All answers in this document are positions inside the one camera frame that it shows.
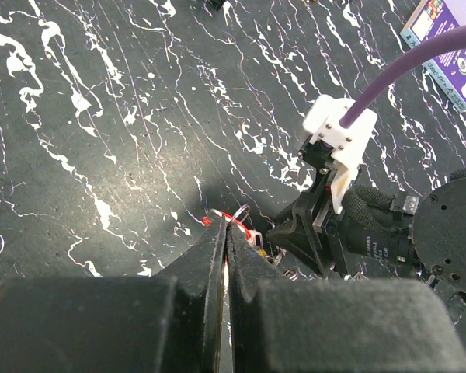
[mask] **purple tube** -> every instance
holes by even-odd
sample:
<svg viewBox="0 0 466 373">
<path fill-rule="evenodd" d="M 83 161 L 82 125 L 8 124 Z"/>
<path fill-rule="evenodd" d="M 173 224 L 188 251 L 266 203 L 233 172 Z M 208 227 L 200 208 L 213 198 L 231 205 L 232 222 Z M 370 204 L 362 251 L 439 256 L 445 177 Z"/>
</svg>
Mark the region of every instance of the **purple tube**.
<svg viewBox="0 0 466 373">
<path fill-rule="evenodd" d="M 388 66 L 364 90 L 356 102 L 349 108 L 339 123 L 343 128 L 349 128 L 359 115 L 382 93 L 386 88 L 407 71 L 441 54 L 466 49 L 466 26 L 458 27 L 446 33 L 417 45 L 393 64 Z"/>
</svg>

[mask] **white plastic bracket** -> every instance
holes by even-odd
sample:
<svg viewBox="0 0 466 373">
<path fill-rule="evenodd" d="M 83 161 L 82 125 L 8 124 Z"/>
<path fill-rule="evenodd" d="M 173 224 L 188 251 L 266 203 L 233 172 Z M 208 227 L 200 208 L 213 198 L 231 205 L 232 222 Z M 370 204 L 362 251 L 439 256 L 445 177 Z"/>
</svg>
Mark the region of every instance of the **white plastic bracket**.
<svg viewBox="0 0 466 373">
<path fill-rule="evenodd" d="M 350 128 L 339 124 L 340 118 L 354 104 L 353 99 L 333 99 L 321 95 L 304 119 L 304 130 L 312 135 L 309 142 L 324 141 L 334 148 L 332 158 L 336 161 L 335 178 L 331 192 L 333 209 L 336 214 L 342 212 L 342 199 L 350 184 L 357 178 L 359 165 L 373 133 L 377 114 L 365 109 Z"/>
</svg>

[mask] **marble tabletop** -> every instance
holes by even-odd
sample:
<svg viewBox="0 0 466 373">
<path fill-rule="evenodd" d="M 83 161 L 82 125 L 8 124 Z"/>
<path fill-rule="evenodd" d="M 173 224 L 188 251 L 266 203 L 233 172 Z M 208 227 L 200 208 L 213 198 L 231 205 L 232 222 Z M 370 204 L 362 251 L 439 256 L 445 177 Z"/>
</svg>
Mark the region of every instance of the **marble tabletop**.
<svg viewBox="0 0 466 373">
<path fill-rule="evenodd" d="M 311 185 L 304 114 L 408 50 L 416 3 L 1 0 L 0 282 L 151 276 L 209 208 L 248 203 L 267 230 Z M 421 68 L 371 109 L 376 187 L 423 195 L 466 166 L 466 113 Z"/>
</svg>

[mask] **black disc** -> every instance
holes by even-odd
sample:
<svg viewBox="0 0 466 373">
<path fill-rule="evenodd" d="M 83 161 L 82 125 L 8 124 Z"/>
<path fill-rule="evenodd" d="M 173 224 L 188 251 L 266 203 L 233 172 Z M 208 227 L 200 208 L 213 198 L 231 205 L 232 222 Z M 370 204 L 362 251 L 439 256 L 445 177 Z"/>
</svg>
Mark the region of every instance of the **black disc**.
<svg viewBox="0 0 466 373">
<path fill-rule="evenodd" d="M 466 292 L 466 177 L 441 186 L 419 205 L 412 236 L 432 273 Z"/>
</svg>

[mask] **purple box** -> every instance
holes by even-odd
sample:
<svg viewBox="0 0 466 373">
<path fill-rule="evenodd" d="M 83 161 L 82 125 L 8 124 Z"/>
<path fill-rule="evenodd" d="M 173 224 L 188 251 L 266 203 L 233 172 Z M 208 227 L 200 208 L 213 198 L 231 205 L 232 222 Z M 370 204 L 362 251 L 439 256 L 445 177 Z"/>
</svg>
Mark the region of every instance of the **purple box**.
<svg viewBox="0 0 466 373">
<path fill-rule="evenodd" d="M 424 40 L 459 27 L 443 0 L 422 0 L 401 31 L 414 47 Z M 466 111 L 466 49 L 435 57 L 423 64 L 455 108 Z"/>
</svg>

